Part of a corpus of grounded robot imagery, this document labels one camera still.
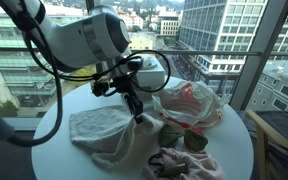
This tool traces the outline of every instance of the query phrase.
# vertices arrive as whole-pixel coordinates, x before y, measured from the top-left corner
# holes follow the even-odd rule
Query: white table
[[[168,87],[180,82],[172,78]],[[91,160],[90,152],[73,145],[69,134],[69,116],[85,110],[104,106],[120,105],[121,96],[95,97],[89,85],[84,85],[70,92],[63,98],[63,121],[54,137],[48,142],[32,148],[32,163],[37,179],[89,180],[89,179],[141,179],[141,167],[148,157],[158,151],[157,142],[150,143],[148,148],[138,149],[133,154],[137,159],[124,167],[111,171],[99,169]],[[47,134],[54,125],[57,105],[45,114],[39,124],[34,138]],[[227,179],[249,179],[253,169],[253,147],[250,136],[239,116],[229,106],[224,106],[223,122],[204,131],[209,140],[206,151],[222,166]]]

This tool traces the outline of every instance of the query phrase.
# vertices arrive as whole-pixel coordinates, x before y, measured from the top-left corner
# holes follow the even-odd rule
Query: wooden chair
[[[281,166],[276,165],[279,157],[274,157],[272,149],[276,147],[288,152],[288,140],[252,110],[246,110],[246,116],[256,124],[259,179],[270,180],[272,175],[277,180],[284,179],[283,174],[281,174],[282,171],[277,168]]]

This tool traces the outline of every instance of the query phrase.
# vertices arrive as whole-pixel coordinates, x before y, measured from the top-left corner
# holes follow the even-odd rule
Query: chair
[[[256,125],[259,179],[288,179],[288,112],[246,110],[246,116]]]

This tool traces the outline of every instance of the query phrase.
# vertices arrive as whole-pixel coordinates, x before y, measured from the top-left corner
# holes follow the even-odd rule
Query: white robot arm
[[[61,71],[72,72],[99,61],[119,58],[130,43],[124,22],[110,6],[97,6],[87,18],[62,26],[50,19],[39,0],[24,0],[24,3],[39,24]],[[0,0],[0,6],[20,30],[31,32],[33,42],[45,57],[45,45],[34,26],[22,16],[20,1]]]

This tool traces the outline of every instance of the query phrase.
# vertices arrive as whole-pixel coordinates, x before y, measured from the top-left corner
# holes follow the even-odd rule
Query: plastic bag
[[[154,109],[194,127],[212,127],[223,119],[224,102],[201,82],[182,81],[153,93]]]

